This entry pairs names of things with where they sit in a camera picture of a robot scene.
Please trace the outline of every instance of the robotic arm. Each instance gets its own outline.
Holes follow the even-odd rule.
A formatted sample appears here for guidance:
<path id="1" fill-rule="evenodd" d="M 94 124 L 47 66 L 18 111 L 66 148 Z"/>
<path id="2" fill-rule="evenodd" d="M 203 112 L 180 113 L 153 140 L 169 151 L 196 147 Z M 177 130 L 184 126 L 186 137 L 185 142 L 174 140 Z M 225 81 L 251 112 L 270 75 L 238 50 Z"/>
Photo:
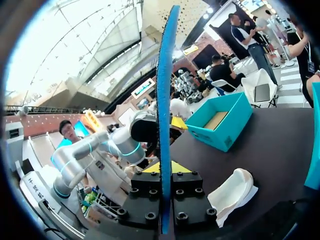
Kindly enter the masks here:
<path id="1" fill-rule="evenodd" d="M 61 175 L 55 179 L 53 189 L 59 197 L 68 198 L 85 177 L 86 171 L 78 160 L 96 149 L 134 164 L 145 159 L 144 149 L 139 142 L 131 138 L 129 130 L 125 127 L 117 129 L 111 136 L 106 131 L 96 132 L 72 145 L 58 148 L 53 154 L 53 159 Z"/>

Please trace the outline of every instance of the cardboard insert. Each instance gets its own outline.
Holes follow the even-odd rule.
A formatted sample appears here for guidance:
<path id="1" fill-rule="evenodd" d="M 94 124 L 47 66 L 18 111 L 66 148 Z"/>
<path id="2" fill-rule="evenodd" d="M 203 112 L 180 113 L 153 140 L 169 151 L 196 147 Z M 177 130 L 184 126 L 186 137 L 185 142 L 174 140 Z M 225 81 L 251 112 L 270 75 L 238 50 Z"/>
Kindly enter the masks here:
<path id="1" fill-rule="evenodd" d="M 204 128 L 215 130 L 227 114 L 227 111 L 218 111 L 213 118 L 207 122 Z"/>

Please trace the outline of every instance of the cardboard box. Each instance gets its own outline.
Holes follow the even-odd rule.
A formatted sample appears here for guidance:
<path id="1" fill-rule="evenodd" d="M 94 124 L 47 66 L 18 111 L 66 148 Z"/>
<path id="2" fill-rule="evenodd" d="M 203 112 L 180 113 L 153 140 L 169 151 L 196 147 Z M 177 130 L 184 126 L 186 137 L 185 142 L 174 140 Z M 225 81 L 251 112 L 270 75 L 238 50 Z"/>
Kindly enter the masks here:
<path id="1" fill-rule="evenodd" d="M 245 94 L 233 93 L 208 99 L 185 124 L 197 140 L 227 152 L 252 112 Z"/>
<path id="2" fill-rule="evenodd" d="M 320 187 L 320 82 L 312 84 L 314 103 L 314 143 L 309 167 L 304 185 L 318 190 Z"/>

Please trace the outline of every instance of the table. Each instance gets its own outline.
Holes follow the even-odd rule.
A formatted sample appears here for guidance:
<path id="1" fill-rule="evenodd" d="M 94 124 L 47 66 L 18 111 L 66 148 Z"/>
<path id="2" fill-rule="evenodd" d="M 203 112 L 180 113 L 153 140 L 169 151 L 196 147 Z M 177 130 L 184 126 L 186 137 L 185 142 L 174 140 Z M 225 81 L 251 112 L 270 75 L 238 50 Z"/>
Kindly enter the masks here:
<path id="1" fill-rule="evenodd" d="M 311 197 L 305 187 L 314 144 L 311 108 L 257 108 L 229 152 L 222 152 L 183 133 L 170 147 L 171 159 L 203 178 L 208 195 L 236 168 L 250 171 L 259 190 L 226 220 L 240 230 L 279 201 Z"/>

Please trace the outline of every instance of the laptop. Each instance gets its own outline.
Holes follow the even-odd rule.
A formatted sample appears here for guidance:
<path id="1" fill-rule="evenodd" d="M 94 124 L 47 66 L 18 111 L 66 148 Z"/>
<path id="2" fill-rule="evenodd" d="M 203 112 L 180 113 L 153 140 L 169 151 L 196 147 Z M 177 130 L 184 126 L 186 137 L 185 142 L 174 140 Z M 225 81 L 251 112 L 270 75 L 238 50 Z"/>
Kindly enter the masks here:
<path id="1" fill-rule="evenodd" d="M 256 103 L 270 101 L 269 84 L 262 84 L 254 88 L 254 101 Z"/>

